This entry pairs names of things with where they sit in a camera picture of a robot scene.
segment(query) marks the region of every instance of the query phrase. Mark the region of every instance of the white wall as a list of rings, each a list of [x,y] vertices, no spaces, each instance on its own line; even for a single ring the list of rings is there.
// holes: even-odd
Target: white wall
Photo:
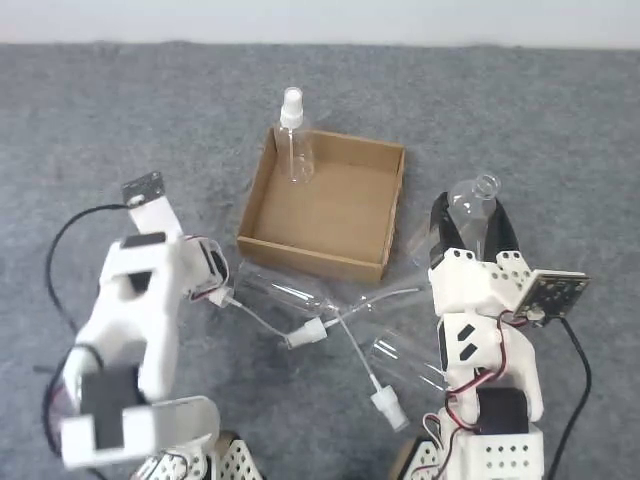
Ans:
[[[639,48],[640,0],[0,0],[0,42]]]

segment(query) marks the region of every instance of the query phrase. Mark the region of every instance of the bottle cap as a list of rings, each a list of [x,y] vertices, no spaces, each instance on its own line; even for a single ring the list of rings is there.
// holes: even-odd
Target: bottle cap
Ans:
[[[298,128],[302,125],[302,90],[289,87],[284,91],[284,103],[280,110],[280,123],[285,128]]]

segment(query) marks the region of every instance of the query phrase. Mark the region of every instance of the open cardboard box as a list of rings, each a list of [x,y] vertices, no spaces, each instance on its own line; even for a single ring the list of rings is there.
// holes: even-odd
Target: open cardboard box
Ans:
[[[293,184],[278,168],[269,130],[238,248],[266,266],[378,282],[393,241],[404,147],[321,131],[312,142],[315,175]]]

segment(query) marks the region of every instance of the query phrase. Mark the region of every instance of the plastic bottle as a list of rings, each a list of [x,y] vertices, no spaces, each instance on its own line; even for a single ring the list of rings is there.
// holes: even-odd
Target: plastic bottle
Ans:
[[[418,344],[387,330],[373,342],[367,357],[374,370],[391,376],[390,383],[400,381],[431,399],[444,398],[446,383],[436,342]]]
[[[463,180],[449,190],[449,214],[465,246],[483,258],[487,221],[496,209],[500,180],[483,173],[473,180]]]
[[[285,90],[280,121],[274,131],[280,170],[294,183],[311,180],[314,174],[311,130],[304,117],[299,88]]]
[[[240,296],[284,305],[304,318],[319,317],[332,308],[329,296],[315,279],[294,277],[246,261],[238,268],[234,290]]]

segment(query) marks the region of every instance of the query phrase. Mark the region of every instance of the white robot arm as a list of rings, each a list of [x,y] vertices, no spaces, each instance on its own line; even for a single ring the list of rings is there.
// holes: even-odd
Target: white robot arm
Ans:
[[[467,250],[448,213],[434,203],[429,280],[440,318],[440,355],[448,384],[437,418],[441,437],[415,446],[399,478],[541,479],[544,407],[535,352],[517,330],[564,318],[589,283],[583,273],[531,270],[500,202],[490,217],[484,258]],[[423,450],[436,450],[431,458]]]
[[[159,172],[123,188],[139,234],[113,243],[100,275],[89,321],[67,357],[63,381],[80,415],[61,424],[67,468],[93,467],[154,455],[219,434],[219,414],[206,397],[165,400],[177,363],[177,313],[184,296],[226,288],[219,246],[185,236],[164,196]],[[122,349],[144,342],[139,366],[114,366]]]

